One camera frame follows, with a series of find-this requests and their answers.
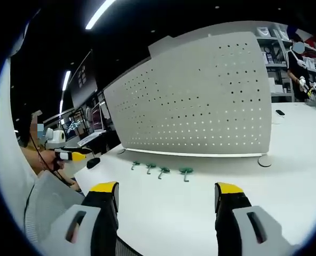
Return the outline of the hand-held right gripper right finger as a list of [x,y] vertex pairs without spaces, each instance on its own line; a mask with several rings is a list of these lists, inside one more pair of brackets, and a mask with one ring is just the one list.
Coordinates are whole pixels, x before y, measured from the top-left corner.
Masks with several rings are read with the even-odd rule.
[[243,190],[215,183],[215,230],[218,255],[292,255],[294,246],[281,225],[260,206],[251,205]]

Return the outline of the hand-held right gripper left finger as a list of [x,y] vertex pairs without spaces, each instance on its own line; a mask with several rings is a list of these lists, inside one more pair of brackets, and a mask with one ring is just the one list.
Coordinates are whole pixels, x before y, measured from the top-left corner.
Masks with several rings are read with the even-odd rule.
[[45,255],[115,255],[118,182],[100,183],[51,225]]

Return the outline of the person's left hand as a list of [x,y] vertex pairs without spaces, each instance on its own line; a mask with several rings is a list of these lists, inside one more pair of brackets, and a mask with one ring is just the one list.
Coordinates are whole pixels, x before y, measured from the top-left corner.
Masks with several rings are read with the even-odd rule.
[[64,169],[64,161],[57,160],[56,153],[53,150],[44,150],[40,152],[40,159],[51,171]]

